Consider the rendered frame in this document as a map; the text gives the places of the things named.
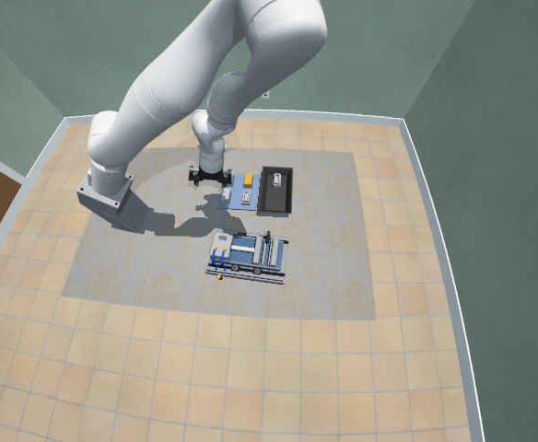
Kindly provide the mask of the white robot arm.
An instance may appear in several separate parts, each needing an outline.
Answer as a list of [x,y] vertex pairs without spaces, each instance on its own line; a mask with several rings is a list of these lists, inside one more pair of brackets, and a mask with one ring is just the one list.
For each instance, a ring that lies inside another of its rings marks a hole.
[[220,77],[206,110],[192,118],[199,166],[219,172],[227,150],[223,135],[235,130],[254,100],[309,62],[326,37],[320,0],[211,0],[134,81],[119,112],[93,117],[88,185],[103,196],[118,193],[128,164],[201,105],[228,52],[246,38],[251,51],[246,72]]

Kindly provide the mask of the yellow rectangular block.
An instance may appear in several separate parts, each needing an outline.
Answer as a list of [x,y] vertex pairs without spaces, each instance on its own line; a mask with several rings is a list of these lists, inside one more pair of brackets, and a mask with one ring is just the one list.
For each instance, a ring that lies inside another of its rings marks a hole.
[[253,183],[253,173],[246,173],[244,187],[247,189],[252,189],[252,183]]

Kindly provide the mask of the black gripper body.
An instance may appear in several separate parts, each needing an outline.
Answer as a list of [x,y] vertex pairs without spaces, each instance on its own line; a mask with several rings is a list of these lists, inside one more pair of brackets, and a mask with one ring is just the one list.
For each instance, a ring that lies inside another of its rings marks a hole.
[[199,174],[200,176],[202,176],[202,177],[205,176],[205,177],[209,178],[209,179],[207,179],[207,180],[213,180],[213,178],[218,177],[221,173],[222,173],[222,174],[221,174],[218,178],[223,177],[224,174],[223,174],[222,171],[224,171],[223,168],[222,168],[219,172],[217,172],[217,173],[207,173],[207,172],[204,172],[204,171],[200,168],[200,166],[199,166],[198,174]]

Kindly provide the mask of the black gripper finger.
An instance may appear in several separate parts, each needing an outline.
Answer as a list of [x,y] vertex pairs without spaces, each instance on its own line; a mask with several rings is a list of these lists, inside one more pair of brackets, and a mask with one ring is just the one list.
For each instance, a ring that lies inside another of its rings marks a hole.
[[[195,174],[196,172],[198,172],[199,169],[195,169],[193,166],[190,166],[190,172],[189,172],[189,180],[193,180],[194,181],[194,185],[196,185],[196,187],[198,187],[198,181],[202,181],[202,180],[206,180],[208,178],[206,177],[202,177],[200,176],[198,173]],[[195,175],[194,175],[195,174]]]
[[[222,178],[214,178],[213,180],[216,180],[218,181],[219,183],[222,182],[222,189],[226,188],[226,184],[231,184],[231,181],[232,181],[232,174],[231,174],[231,169],[229,169],[228,171],[223,171],[223,174],[225,176],[223,176]],[[223,180],[224,178],[224,180]]]

